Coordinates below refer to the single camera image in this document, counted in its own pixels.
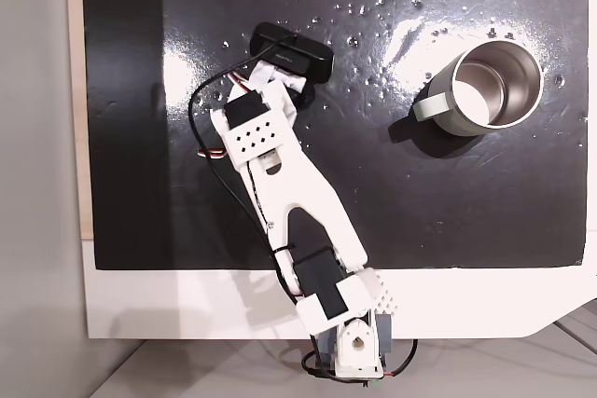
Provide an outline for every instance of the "mug handle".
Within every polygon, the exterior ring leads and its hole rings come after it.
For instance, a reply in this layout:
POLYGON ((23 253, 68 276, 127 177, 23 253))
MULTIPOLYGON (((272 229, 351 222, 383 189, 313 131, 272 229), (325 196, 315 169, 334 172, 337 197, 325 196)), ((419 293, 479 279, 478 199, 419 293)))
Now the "mug handle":
POLYGON ((446 92, 441 92, 433 97, 420 100, 412 106, 412 109, 414 110, 414 115, 417 117, 417 121, 423 121, 448 112, 451 110, 451 106, 448 103, 446 92))

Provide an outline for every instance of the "floor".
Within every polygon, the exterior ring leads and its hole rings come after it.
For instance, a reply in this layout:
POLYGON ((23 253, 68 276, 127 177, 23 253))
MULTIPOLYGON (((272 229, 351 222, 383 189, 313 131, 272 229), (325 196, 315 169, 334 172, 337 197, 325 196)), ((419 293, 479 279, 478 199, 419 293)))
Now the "floor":
MULTIPOLYGON (((561 322, 597 346, 596 302, 561 322)), ((370 387, 376 396, 597 396, 597 356, 554 325, 523 339, 425 340, 419 347, 400 377, 370 387)), ((388 363, 400 364, 409 349, 409 341, 397 341, 388 363)), ((340 390, 361 396, 360 386, 304 374, 299 361, 307 350, 306 341, 147 341, 92 398, 302 397, 340 390)))

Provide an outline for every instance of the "wooden edge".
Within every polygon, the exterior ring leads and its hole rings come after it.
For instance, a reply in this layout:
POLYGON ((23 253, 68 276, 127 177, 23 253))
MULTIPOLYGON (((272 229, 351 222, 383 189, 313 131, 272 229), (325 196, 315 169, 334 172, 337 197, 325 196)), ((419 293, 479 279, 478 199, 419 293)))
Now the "wooden edge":
POLYGON ((93 240, 83 0, 67 0, 67 5, 79 223, 81 239, 93 240))

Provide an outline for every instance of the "stainless steel mug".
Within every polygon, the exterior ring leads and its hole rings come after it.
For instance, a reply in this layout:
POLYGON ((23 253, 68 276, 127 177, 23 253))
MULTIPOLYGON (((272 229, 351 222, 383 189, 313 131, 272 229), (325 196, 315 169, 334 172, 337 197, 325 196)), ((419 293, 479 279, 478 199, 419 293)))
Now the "stainless steel mug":
POLYGON ((433 118, 447 132, 471 136, 525 120, 541 100, 536 57, 511 40, 492 40, 459 55, 431 80, 429 97, 414 104, 418 121, 433 118))

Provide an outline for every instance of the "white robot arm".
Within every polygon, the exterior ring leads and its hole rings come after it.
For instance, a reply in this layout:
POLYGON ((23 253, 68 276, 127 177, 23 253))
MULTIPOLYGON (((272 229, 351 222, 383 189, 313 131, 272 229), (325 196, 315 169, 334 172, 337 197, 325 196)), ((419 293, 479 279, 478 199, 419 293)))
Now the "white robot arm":
POLYGON ((383 376, 375 318, 381 286, 336 191, 303 153, 292 130, 297 111, 286 86, 300 91, 304 78, 261 61, 235 86, 223 109, 212 111, 221 136, 274 251, 288 289, 302 297, 297 314, 313 336, 332 328, 337 377, 383 376), (301 208, 326 231, 331 244, 295 259, 288 215, 301 208))

